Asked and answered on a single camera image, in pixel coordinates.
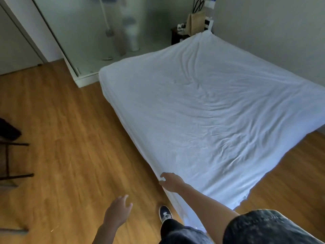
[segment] frosted glass wall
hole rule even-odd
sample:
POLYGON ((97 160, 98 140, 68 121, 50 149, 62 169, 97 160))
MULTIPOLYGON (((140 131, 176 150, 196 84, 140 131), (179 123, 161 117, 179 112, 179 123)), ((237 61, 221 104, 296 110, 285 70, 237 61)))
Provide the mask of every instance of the frosted glass wall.
POLYGON ((123 58, 166 48, 170 29, 184 23, 193 8, 193 0, 34 1, 82 76, 123 58))

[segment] foot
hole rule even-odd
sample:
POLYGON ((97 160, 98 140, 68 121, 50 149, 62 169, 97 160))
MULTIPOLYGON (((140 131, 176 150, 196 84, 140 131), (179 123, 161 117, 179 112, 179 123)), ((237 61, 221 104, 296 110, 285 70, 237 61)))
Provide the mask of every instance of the foot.
POLYGON ((164 222, 167 219, 173 219, 173 215, 167 206, 161 206, 159 208, 159 218, 160 218, 161 222, 164 222))

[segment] white bed sheet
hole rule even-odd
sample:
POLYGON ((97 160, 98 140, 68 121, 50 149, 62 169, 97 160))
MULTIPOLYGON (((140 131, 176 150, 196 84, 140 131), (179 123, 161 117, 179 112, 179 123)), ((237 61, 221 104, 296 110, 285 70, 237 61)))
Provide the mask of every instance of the white bed sheet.
MULTIPOLYGON (((325 123, 325 88, 205 31, 99 72, 103 94, 157 177, 175 172, 231 209, 325 123)), ((203 229, 177 194, 185 224, 203 229)))

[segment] fitted sheet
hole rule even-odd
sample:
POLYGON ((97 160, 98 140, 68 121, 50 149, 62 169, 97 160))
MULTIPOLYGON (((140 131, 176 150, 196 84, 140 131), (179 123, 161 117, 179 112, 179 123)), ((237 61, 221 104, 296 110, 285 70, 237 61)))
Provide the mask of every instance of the fitted sheet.
MULTIPOLYGON (((159 178, 174 172, 231 209, 306 134, 325 124, 325 88, 210 31, 102 68, 100 84, 159 178)), ((193 210, 166 192, 186 225, 193 210)))

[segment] brown paper bag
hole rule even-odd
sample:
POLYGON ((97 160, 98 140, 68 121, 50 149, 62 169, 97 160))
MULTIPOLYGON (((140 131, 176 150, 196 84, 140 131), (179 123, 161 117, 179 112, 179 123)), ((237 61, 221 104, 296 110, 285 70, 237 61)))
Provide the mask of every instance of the brown paper bag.
POLYGON ((185 27, 185 33, 193 36, 199 32, 204 32, 205 12, 189 14, 185 27))

